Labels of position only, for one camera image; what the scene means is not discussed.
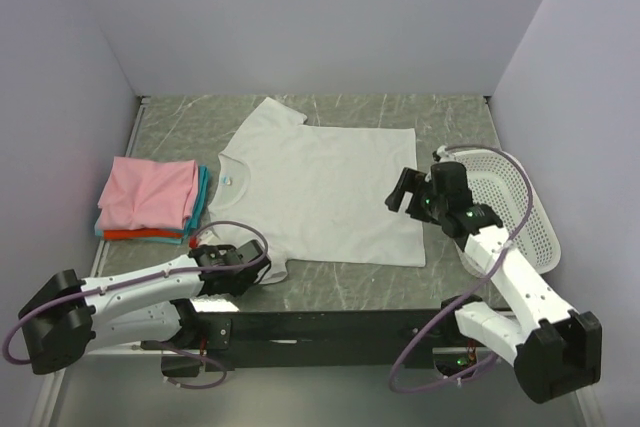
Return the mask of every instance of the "teal folded cloth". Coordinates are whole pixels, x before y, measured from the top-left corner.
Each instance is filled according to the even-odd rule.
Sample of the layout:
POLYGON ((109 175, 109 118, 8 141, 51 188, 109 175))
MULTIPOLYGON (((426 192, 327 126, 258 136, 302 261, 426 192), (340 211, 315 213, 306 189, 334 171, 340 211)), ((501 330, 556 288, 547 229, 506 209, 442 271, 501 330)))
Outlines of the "teal folded cloth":
MULTIPOLYGON (((210 176, 209 169, 207 169, 206 166, 201 165, 198 167, 198 196, 196 197, 196 202, 193 205, 193 213, 191 214, 191 217, 189 218, 189 220, 187 220, 187 223, 185 224, 184 229, 182 230, 167 229, 167 230, 170 230, 171 232, 177 232, 179 234, 182 234, 182 238, 172 239, 169 237, 137 237, 137 239, 146 240, 150 242, 162 242, 165 244, 176 244, 176 245, 181 244, 184 241, 184 239, 189 237, 191 232, 193 232, 195 229, 198 228, 200 215, 202 215, 202 210, 204 209, 204 202, 207 197, 207 185, 209 183, 209 176, 210 176)), ((93 226, 93 229, 95 234, 98 237, 103 237, 102 231, 97 227, 97 222, 93 226)))

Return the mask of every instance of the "white t-shirt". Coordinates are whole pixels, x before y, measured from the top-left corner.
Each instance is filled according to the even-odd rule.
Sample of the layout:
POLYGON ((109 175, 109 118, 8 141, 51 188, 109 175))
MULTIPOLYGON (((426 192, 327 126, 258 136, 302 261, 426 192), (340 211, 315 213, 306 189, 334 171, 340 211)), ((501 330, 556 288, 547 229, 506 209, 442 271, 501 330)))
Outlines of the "white t-shirt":
MULTIPOLYGON (((384 203, 402 169, 416 168, 414 130, 310 127, 306 119, 268 98, 219 155, 211 219, 265 235, 272 267, 262 283, 284 279, 288 259, 424 266, 422 224, 384 203)), ((255 237, 229 226, 215 234, 236 246, 255 237)))

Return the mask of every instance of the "red folded cloth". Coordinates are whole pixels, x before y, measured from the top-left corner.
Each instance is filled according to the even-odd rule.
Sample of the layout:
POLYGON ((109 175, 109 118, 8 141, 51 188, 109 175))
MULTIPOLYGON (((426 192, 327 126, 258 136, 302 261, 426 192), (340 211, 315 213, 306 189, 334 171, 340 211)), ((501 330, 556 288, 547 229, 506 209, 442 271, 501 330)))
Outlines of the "red folded cloth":
POLYGON ((141 237, 168 237, 181 239, 183 234, 164 229, 137 229, 137 230, 105 230, 102 233, 104 240, 139 239, 141 237))

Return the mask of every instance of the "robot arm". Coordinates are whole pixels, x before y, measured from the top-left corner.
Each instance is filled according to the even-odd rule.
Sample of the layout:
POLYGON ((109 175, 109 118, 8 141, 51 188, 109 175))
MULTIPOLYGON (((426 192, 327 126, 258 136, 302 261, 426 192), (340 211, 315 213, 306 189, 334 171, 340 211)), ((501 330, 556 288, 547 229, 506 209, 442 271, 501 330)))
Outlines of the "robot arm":
POLYGON ((516 377, 536 402, 572 392, 600 379, 602 328, 591 313, 578 314, 540 277, 518 249, 509 249, 509 233, 483 204, 474 204, 466 168, 458 162, 432 165, 430 178, 404 169, 387 198, 397 212, 406 192, 407 213, 438 224, 491 281, 517 322, 470 297, 455 310, 454 330, 475 339, 513 365, 516 377), (502 265, 494 271, 503 249, 502 265))
POLYGON ((35 374, 48 374, 102 347, 140 340, 185 343, 202 335, 187 299, 242 295, 269 268, 268 257, 253 240, 238 249, 200 246, 170 262, 111 277, 78 279, 73 270, 65 270, 18 314, 30 317, 22 325, 30 361, 8 356, 7 342, 3 353, 14 363, 30 363, 35 374), (252 266, 242 268, 248 263, 252 266))

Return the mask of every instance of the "pink folded shirt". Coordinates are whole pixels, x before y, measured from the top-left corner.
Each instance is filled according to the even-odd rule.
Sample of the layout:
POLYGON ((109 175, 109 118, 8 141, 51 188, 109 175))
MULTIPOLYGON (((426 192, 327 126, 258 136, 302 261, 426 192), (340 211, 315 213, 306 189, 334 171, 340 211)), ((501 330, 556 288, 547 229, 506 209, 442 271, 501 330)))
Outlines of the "pink folded shirt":
POLYGON ((198 196, 198 165, 115 157, 98 207, 100 230, 183 229, 198 196))

